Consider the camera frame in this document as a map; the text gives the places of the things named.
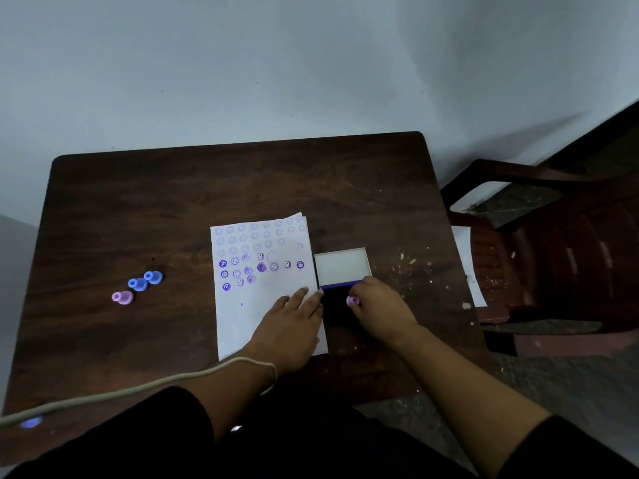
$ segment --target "white wall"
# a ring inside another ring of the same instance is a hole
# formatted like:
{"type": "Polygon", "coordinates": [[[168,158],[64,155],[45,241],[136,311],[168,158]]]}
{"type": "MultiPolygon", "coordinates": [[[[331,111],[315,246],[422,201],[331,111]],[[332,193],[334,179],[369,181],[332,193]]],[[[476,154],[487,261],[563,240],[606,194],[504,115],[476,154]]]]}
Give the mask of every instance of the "white wall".
{"type": "Polygon", "coordinates": [[[638,15],[639,0],[0,0],[0,213],[37,225],[49,163],[74,152],[420,130],[441,183],[476,155],[536,163],[639,97],[638,15]]]}

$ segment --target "chair backrest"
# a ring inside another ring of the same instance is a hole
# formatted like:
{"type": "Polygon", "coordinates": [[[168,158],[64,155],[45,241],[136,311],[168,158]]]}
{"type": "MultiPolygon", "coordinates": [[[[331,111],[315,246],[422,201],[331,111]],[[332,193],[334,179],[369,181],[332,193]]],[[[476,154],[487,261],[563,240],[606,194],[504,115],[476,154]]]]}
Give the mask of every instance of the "chair backrest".
{"type": "Polygon", "coordinates": [[[540,305],[572,318],[604,317],[608,330],[639,324],[639,174],[573,184],[502,230],[540,305]]]}

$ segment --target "hand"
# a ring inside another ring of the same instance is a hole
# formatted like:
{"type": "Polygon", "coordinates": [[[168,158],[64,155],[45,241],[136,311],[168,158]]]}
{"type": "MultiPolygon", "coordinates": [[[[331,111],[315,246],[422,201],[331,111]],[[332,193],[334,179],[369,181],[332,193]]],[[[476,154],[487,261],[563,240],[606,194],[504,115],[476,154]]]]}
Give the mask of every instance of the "hand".
{"type": "Polygon", "coordinates": [[[320,340],[317,335],[324,311],[321,289],[302,304],[308,291],[303,287],[291,297],[277,299],[238,355],[273,363],[278,376],[302,368],[320,340]]]}
{"type": "Polygon", "coordinates": [[[375,277],[364,277],[362,282],[351,288],[349,295],[359,298],[362,304],[362,307],[357,304],[349,307],[364,329],[387,346],[391,346],[412,326],[418,326],[415,316],[397,291],[375,277]]]}

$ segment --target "floor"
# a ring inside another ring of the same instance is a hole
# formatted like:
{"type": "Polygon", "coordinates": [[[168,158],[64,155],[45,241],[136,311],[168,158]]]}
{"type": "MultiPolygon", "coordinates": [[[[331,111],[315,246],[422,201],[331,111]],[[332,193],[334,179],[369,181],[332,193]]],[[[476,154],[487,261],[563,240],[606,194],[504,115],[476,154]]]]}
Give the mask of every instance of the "floor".
{"type": "MultiPolygon", "coordinates": [[[[583,156],[552,158],[544,165],[595,177],[639,171],[639,122],[608,141],[596,151],[583,152],[583,156]]],[[[472,211],[487,215],[493,225],[499,227],[559,197],[552,190],[510,185],[472,211]]],[[[553,320],[500,325],[498,330],[584,332],[589,331],[586,328],[592,323],[579,330],[574,330],[574,326],[574,322],[553,320]]],[[[639,344],[610,358],[515,358],[497,353],[493,353],[492,358],[505,383],[571,420],[639,466],[639,344]]],[[[459,464],[472,468],[426,395],[369,403],[359,410],[410,433],[459,464]]]]}

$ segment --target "sleeve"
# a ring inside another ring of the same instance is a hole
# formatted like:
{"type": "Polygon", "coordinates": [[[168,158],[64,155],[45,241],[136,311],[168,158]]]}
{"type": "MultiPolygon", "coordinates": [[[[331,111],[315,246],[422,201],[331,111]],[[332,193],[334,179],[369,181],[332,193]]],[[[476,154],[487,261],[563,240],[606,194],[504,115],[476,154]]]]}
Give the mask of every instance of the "sleeve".
{"type": "Polygon", "coordinates": [[[508,458],[498,479],[639,478],[639,469],[559,416],[544,420],[508,458]]]}
{"type": "Polygon", "coordinates": [[[116,476],[144,471],[163,476],[211,468],[215,438],[201,403],[172,386],[116,415],[36,460],[14,468],[10,478],[56,475],[116,476]]]}

